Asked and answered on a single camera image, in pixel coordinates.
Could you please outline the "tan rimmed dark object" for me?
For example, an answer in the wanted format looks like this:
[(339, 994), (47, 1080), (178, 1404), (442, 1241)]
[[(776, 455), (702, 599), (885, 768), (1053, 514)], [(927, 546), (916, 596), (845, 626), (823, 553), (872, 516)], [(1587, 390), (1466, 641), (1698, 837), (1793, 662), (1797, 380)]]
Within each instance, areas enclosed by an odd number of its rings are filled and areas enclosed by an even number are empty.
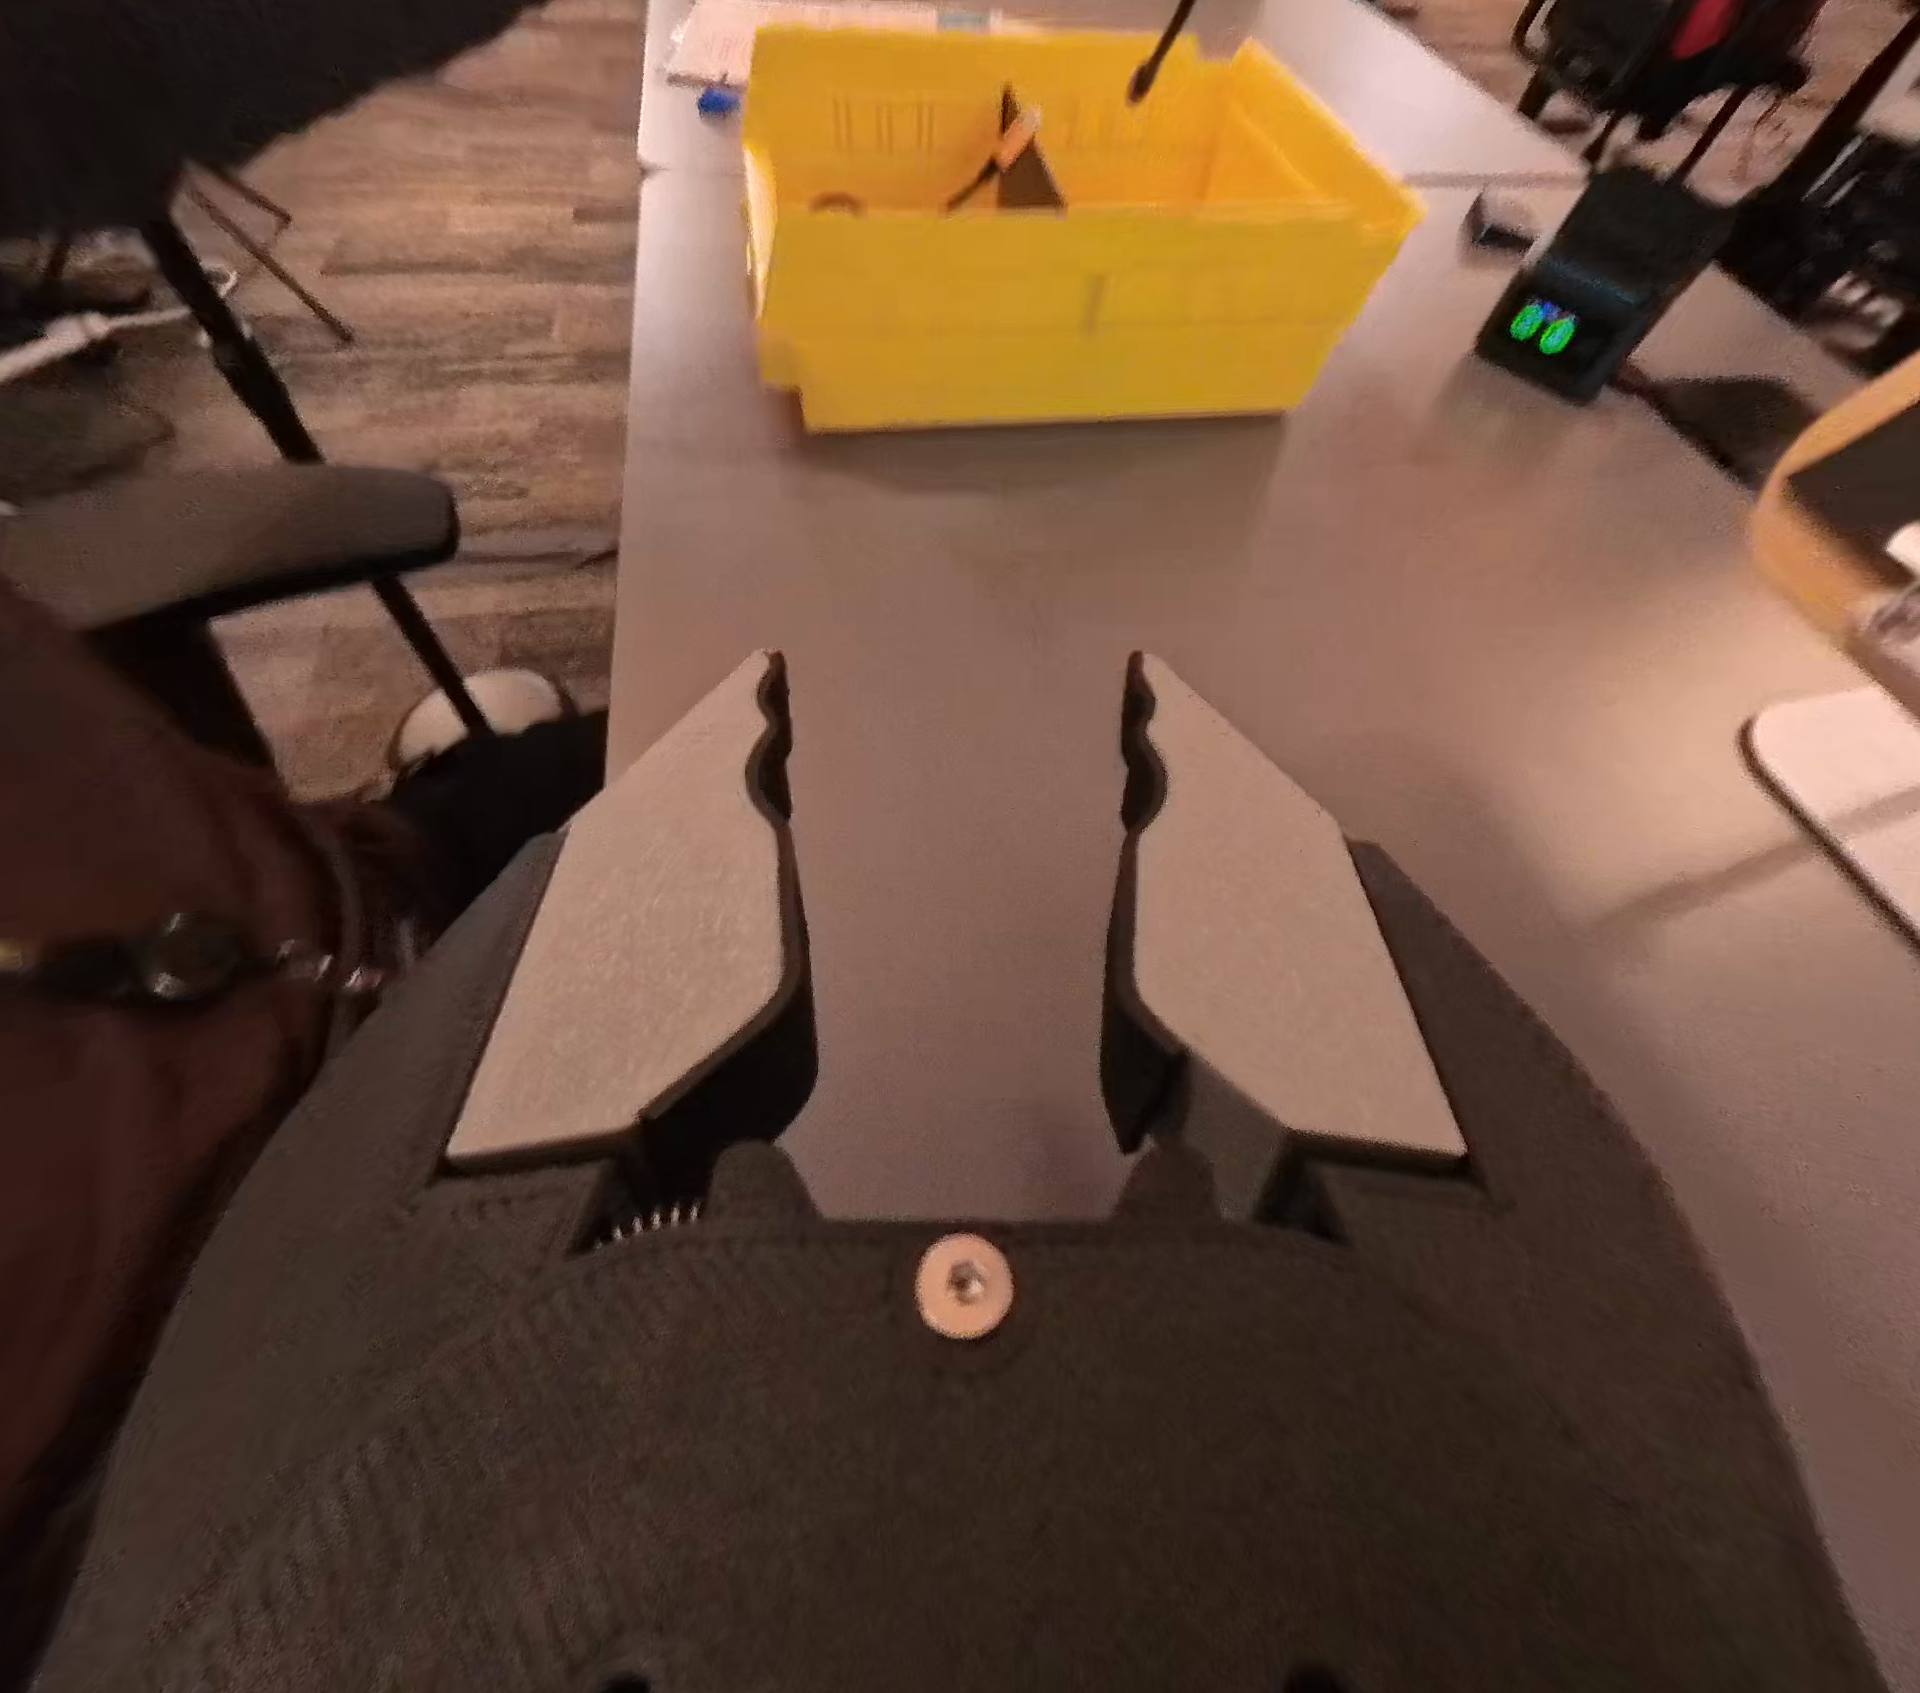
[(1917, 712), (1916, 525), (1891, 536), (1902, 561), (1863, 555), (1801, 506), (1792, 478), (1899, 422), (1916, 397), (1916, 355), (1859, 385), (1796, 437), (1748, 519), (1749, 555), (1766, 583), (1910, 714)]

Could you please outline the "yellow plastic bin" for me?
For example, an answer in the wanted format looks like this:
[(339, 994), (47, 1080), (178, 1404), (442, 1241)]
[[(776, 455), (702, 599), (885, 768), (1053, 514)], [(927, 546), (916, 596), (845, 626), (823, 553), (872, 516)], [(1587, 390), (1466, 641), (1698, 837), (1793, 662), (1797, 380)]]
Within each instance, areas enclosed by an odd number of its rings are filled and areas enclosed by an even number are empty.
[[(1181, 39), (1139, 104), (1129, 31), (771, 29), (740, 150), (764, 385), (807, 433), (1263, 417), (1294, 409), (1425, 216), (1261, 44)], [(825, 216), (937, 201), (1040, 110), (1064, 213)]]

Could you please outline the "person's white shoe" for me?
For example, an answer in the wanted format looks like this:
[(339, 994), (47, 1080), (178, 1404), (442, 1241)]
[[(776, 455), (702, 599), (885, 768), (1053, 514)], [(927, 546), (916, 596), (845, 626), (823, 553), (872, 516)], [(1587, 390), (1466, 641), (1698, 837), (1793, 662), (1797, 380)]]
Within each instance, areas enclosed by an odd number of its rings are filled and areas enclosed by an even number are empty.
[[(555, 679), (532, 668), (490, 668), (464, 680), (467, 705), (484, 721), (484, 730), (515, 736), (535, 724), (578, 714), (571, 692)], [(474, 726), (444, 689), (422, 694), (397, 721), (385, 748), (385, 772), (404, 778), (442, 758), (474, 736)]]

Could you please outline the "black device with green display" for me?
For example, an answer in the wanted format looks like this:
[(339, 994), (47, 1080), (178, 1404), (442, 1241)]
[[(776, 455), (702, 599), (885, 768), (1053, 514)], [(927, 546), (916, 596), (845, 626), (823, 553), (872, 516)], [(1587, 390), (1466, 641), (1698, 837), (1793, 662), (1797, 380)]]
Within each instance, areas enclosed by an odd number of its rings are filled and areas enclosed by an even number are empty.
[(1715, 263), (1738, 213), (1641, 166), (1595, 173), (1506, 280), (1472, 356), (1561, 402), (1595, 400)]

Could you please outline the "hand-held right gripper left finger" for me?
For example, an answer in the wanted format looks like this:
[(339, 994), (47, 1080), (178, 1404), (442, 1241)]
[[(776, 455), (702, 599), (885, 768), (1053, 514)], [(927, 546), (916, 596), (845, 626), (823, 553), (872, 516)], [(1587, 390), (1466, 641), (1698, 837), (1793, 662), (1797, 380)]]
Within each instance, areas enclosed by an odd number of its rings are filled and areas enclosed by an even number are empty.
[(788, 662), (751, 650), (568, 821), (450, 1123), (459, 1183), (588, 1170), (697, 1222), (819, 1077)]

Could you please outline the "white monitor stand base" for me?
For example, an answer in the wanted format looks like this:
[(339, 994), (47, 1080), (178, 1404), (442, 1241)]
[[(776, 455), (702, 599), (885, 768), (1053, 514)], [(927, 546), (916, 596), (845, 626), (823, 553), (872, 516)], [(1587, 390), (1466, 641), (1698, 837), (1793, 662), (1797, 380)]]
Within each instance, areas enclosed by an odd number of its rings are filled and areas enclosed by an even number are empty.
[(1739, 733), (1755, 782), (1917, 945), (1917, 721), (1878, 686), (1769, 705)]

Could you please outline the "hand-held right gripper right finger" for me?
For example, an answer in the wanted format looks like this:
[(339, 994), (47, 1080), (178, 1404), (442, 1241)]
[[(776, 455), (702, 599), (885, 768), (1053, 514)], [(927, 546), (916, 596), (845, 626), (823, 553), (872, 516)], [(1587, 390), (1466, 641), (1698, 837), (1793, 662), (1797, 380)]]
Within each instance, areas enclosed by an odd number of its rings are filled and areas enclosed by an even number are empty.
[(1472, 1154), (1337, 821), (1161, 659), (1120, 696), (1100, 1090), (1121, 1154), (1281, 1225), (1325, 1168), (1462, 1181)]

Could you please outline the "white printed paper sheet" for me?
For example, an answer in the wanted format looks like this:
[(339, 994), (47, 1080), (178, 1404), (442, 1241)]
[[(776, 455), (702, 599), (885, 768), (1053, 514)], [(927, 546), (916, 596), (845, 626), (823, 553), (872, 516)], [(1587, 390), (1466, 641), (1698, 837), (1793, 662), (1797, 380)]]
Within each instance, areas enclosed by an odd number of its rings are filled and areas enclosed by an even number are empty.
[(755, 39), (771, 29), (890, 33), (1014, 33), (1033, 21), (999, 9), (925, 0), (693, 0), (671, 33), (661, 73), (697, 91), (742, 93)]

